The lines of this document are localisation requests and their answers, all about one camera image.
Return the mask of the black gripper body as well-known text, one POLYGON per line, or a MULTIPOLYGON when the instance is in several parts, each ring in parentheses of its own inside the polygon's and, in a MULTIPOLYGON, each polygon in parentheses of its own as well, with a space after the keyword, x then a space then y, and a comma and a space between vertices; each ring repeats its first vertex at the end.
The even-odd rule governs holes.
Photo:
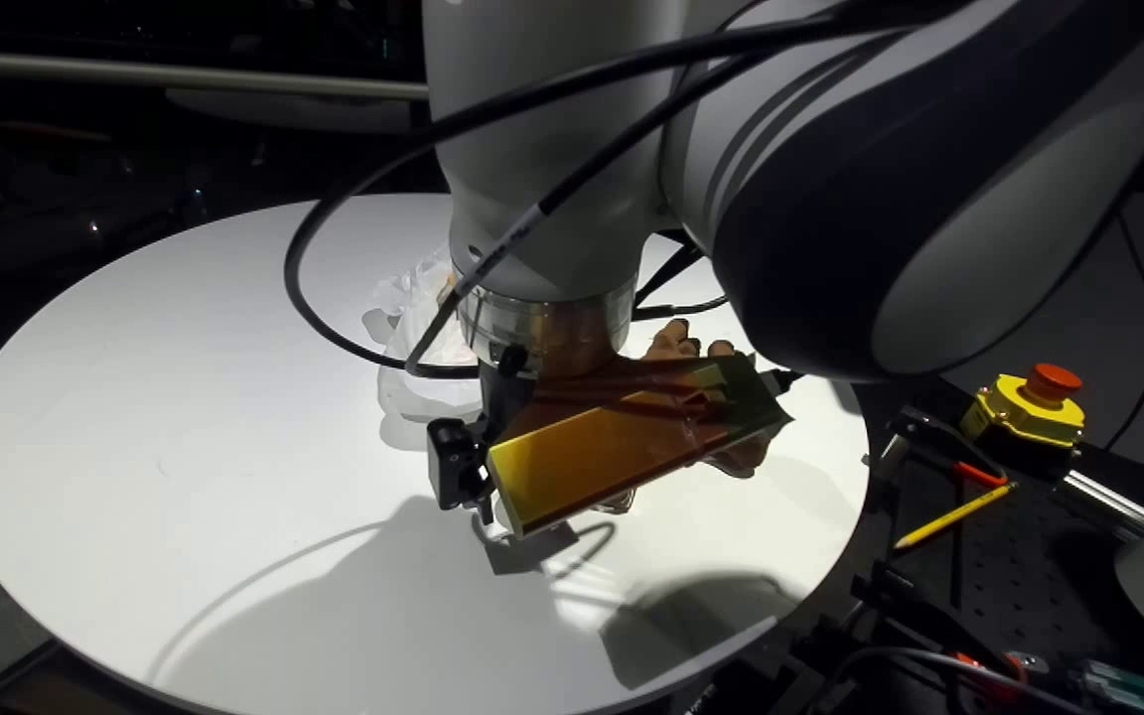
POLYGON ((632 294, 577 301, 472 289, 456 309, 482 371, 482 436, 500 436, 545 382, 597 379, 629 338, 632 294))

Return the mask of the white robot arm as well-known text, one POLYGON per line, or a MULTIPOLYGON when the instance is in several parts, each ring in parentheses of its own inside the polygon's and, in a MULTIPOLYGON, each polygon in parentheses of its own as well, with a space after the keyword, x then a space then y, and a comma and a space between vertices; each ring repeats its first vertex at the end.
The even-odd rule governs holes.
POLYGON ((1019 329, 1144 162, 1144 0, 422 0, 430 106, 787 26, 746 73, 685 56, 435 146, 505 441, 621 390, 658 227, 761 359, 922 379, 1019 329))

